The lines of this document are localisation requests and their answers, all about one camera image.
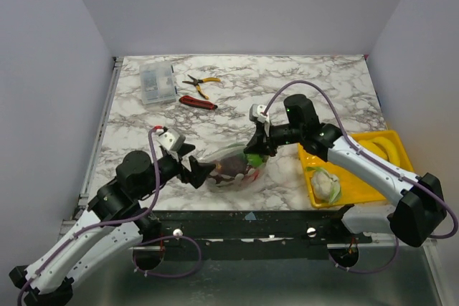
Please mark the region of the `clear zip top bag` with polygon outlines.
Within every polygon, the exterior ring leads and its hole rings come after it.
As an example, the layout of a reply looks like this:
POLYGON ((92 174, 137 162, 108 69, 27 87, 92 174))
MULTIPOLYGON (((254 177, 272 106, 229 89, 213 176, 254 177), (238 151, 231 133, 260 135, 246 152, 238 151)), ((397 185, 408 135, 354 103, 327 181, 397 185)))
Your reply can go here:
POLYGON ((242 191, 264 176, 270 156, 246 153, 245 147, 233 143, 200 159, 215 165, 205 183, 211 192, 242 191))

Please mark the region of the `green toy watermelon ball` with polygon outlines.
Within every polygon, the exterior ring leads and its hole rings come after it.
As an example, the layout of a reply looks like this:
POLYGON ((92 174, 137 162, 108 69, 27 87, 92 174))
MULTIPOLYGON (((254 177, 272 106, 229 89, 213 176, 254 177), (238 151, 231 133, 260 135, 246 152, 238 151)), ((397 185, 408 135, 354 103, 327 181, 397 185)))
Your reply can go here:
POLYGON ((258 168, 266 162, 266 157, 259 154, 248 153, 246 155, 247 164, 253 168, 258 168))

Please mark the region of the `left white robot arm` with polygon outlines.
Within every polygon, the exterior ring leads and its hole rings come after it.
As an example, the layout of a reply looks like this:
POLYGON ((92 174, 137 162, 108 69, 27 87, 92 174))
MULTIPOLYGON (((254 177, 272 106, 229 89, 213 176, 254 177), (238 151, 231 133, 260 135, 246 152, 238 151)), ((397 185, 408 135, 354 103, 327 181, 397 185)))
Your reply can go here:
POLYGON ((155 204, 161 188, 173 178, 200 187, 215 166, 191 156, 186 167, 182 158, 194 148, 186 143, 171 150, 162 148, 161 158, 142 150, 128 153, 114 179, 98 190, 74 226, 36 262, 10 271, 11 281, 19 288, 16 303, 66 305, 77 282, 110 256, 138 244, 165 240, 152 207, 139 203, 152 198, 155 204))

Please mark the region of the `dark maroon toy beet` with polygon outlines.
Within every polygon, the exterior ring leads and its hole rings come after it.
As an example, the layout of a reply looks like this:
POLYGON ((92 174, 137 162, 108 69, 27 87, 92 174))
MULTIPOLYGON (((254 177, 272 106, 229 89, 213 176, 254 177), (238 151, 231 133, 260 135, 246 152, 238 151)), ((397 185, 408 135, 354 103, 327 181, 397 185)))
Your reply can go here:
POLYGON ((216 160, 216 172, 220 175, 235 177, 238 173, 246 173, 247 159, 244 154, 227 156, 216 160))

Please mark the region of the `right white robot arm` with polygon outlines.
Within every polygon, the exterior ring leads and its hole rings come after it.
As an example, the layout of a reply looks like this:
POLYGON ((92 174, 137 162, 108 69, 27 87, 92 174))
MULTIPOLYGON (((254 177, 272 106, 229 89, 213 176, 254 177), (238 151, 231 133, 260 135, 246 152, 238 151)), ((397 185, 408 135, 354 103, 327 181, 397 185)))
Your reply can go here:
POLYGON ((288 122, 272 125, 265 105, 253 105, 249 119, 255 123, 255 133, 245 148, 249 154, 274 156, 278 147, 294 143, 324 162, 332 163, 352 173, 375 188, 393 206, 386 215, 349 209, 341 219, 330 225, 331 237, 347 242, 362 232, 391 233, 400 241, 420 247, 445 219, 440 180, 426 173, 418 176, 406 171, 359 145, 343 130, 322 123, 311 100, 305 95, 285 98, 288 122))

